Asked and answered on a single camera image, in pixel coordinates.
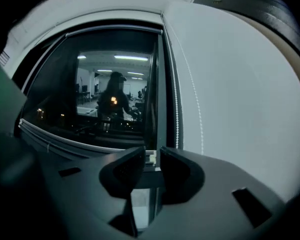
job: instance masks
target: window frame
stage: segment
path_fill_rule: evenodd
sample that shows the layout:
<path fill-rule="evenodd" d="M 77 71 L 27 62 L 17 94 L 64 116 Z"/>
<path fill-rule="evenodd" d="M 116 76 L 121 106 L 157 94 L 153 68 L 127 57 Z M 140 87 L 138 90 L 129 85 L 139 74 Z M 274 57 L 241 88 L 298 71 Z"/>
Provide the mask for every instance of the window frame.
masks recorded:
<path fill-rule="evenodd" d="M 29 73 L 29 75 L 28 75 L 28 77 L 26 79 L 26 81 L 24 82 L 24 84 L 22 86 L 22 92 L 25 93 L 26 95 L 28 95 L 29 90 L 32 87 L 32 84 L 35 82 L 35 80 L 36 80 L 39 72 L 41 71 L 43 65 L 45 64 L 45 62 L 49 59 L 50 55 L 52 55 L 55 52 L 55 50 L 68 37 L 73 37 L 75 35 L 79 35 L 79 34 L 86 33 L 86 32 L 92 32 L 92 31 L 98 31 L 98 30 L 106 30 L 106 29 L 132 29 L 132 30 L 141 30 L 141 31 L 153 32 L 153 33 L 157 34 L 157 37 L 158 37 L 158 41 L 156 41 L 157 44 L 159 43 L 159 39 L 162 40 L 161 35 L 163 33 L 162 29 L 153 28 L 153 26 L 152 27 L 146 27 L 146 26 L 138 26 L 138 25 L 131 25 L 131 24 L 100 25 L 100 26 L 93 26 L 93 27 L 79 29 L 79 30 L 76 30 L 76 31 L 73 31 L 73 32 L 64 33 L 61 36 L 59 36 L 57 39 L 55 39 L 55 41 L 46 49 L 46 51 L 42 54 L 42 56 L 40 57 L 40 59 L 33 66 L 32 70 L 30 71 L 30 73 Z M 158 76 L 158 63 L 157 63 L 156 70 L 157 70 L 156 75 Z M 158 93 L 160 91 L 158 86 L 159 86 L 159 84 L 158 84 L 158 79 L 157 79 L 157 90 L 156 90 L 157 98 L 159 98 L 160 96 L 162 96 L 162 95 L 158 95 Z M 166 88 L 165 85 L 161 86 L 161 88 L 160 88 L 161 90 L 164 91 L 164 94 L 166 93 L 165 92 L 166 91 L 165 88 Z M 166 111 L 166 104 L 164 104 L 164 106 L 163 106 L 163 103 L 162 103 L 160 105 L 160 107 L 157 107 L 157 113 L 159 113 L 159 111 Z M 23 109 L 22 109 L 22 111 L 20 113 L 20 119 L 22 119 L 22 115 L 23 115 Z M 20 120 L 19 124 L 20 125 L 25 124 L 25 121 L 26 121 L 25 119 L 22 119 L 22 120 Z M 27 127 L 31 128 L 32 126 L 30 126 L 30 125 L 32 125 L 32 124 L 30 122 L 27 122 L 27 123 L 28 123 Z M 163 140 L 166 139 L 166 136 L 162 136 L 162 133 L 165 134 L 166 130 L 163 130 L 162 132 L 158 131 L 158 118 L 157 118 L 157 121 L 156 121 L 156 125 L 157 125 L 157 127 L 156 127 L 156 138 L 157 138 L 157 140 L 156 141 L 158 142 L 158 139 L 160 140 L 160 147 L 161 147 L 162 145 L 165 145 L 165 143 L 164 143 Z M 46 135 L 46 133 L 49 133 L 49 134 L 53 135 L 54 137 L 60 137 L 60 136 L 58 136 L 56 134 L 47 132 L 44 129 L 41 129 L 41 130 L 43 131 L 42 132 L 43 135 Z M 73 145 L 74 146 L 79 145 L 79 146 L 81 146 L 81 148 L 82 148 L 82 145 L 91 146 L 90 144 L 82 143 L 80 141 L 75 141 L 75 140 L 70 140 L 70 141 L 74 142 L 74 143 L 71 144 L 72 146 Z M 103 150 L 104 148 L 108 149 L 107 151 L 105 151 L 106 153 L 117 152 L 117 151 L 123 150 L 122 148 L 109 148 L 109 147 L 103 147 L 103 146 L 98 146 L 98 145 L 93 145 L 93 146 L 96 147 L 98 149 L 98 151 Z"/>
<path fill-rule="evenodd" d="M 149 187 L 149 182 L 156 181 L 157 188 L 150 189 L 149 193 L 149 224 L 153 221 L 154 217 L 160 212 L 162 204 L 160 203 L 159 196 L 162 194 L 164 180 L 162 176 L 162 172 L 160 171 L 160 147 L 168 146 L 168 147 L 176 147 L 176 139 L 178 138 L 179 148 L 183 148 L 183 129 L 182 129 L 182 108 L 181 108 L 181 97 L 179 91 L 179 81 L 178 75 L 176 71 L 176 63 L 173 56 L 173 51 L 171 48 L 171 43 L 169 40 L 168 33 L 165 28 L 161 25 L 158 25 L 158 30 L 160 34 L 158 34 L 157 40 L 157 118 L 156 118 L 156 149 L 155 150 L 146 150 L 147 161 L 149 162 L 150 157 L 153 156 L 156 159 L 155 166 L 146 166 L 144 168 L 144 172 L 140 178 L 137 189 L 144 189 Z M 85 28 L 97 30 L 98 26 Z M 48 57 L 55 51 L 56 48 L 66 40 L 67 32 L 63 34 L 58 34 L 58 38 L 48 47 L 48 49 L 42 54 L 40 59 L 37 61 L 35 66 L 31 70 L 32 78 L 25 81 L 23 84 L 25 91 L 29 91 L 32 83 L 36 79 L 38 72 L 40 71 L 42 65 L 48 59 Z M 179 127 L 178 127 L 178 136 L 176 136 L 176 118 L 178 114 Z M 16 122 L 16 127 L 21 132 L 21 134 L 30 139 L 32 145 L 41 146 L 41 150 L 47 153 L 52 153 L 52 156 L 58 155 L 65 160 L 77 160 L 82 159 L 83 156 L 86 158 L 93 158 L 97 156 L 104 156 L 106 154 L 110 154 L 113 152 L 118 152 L 123 149 L 120 148 L 109 148 L 102 147 L 96 145 L 89 145 L 85 143 L 81 143 L 78 141 L 65 139 L 55 134 L 44 131 L 43 129 L 32 125 L 29 122 L 24 121 L 24 119 L 20 119 L 19 125 Z"/>

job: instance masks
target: window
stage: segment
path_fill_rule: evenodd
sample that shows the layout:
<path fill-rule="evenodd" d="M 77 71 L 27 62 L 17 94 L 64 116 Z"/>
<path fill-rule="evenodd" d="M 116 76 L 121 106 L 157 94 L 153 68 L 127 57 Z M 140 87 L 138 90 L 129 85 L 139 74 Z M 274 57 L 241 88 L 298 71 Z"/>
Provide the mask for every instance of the window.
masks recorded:
<path fill-rule="evenodd" d="M 39 69 L 22 118 L 81 143 L 156 150 L 157 46 L 150 31 L 69 35 Z"/>

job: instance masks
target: desk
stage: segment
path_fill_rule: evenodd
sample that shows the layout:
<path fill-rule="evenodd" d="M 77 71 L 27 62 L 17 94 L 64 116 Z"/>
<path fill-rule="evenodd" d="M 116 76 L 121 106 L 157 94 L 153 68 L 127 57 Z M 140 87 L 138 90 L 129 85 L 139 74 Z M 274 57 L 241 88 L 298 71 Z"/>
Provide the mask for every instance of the desk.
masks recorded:
<path fill-rule="evenodd" d="M 76 92 L 76 97 L 81 97 L 81 104 L 84 103 L 84 99 L 89 99 L 90 101 L 90 91 Z"/>
<path fill-rule="evenodd" d="M 98 110 L 96 108 L 88 108 L 88 107 L 76 107 L 76 112 L 78 115 L 88 116 L 88 117 L 98 117 Z"/>

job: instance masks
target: fluorescent light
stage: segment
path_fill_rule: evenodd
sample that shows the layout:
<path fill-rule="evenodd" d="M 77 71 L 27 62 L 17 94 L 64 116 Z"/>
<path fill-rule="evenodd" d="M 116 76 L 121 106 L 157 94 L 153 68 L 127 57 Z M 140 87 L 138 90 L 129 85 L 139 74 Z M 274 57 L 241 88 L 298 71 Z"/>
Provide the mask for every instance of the fluorescent light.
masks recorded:
<path fill-rule="evenodd" d="M 137 60 L 147 62 L 148 58 L 145 57 L 134 57 L 134 56 L 123 56 L 123 55 L 114 55 L 116 59 L 127 59 L 127 60 Z"/>
<path fill-rule="evenodd" d="M 129 74 L 135 74 L 135 75 L 143 75 L 141 73 L 135 73 L 135 72 L 128 72 Z"/>

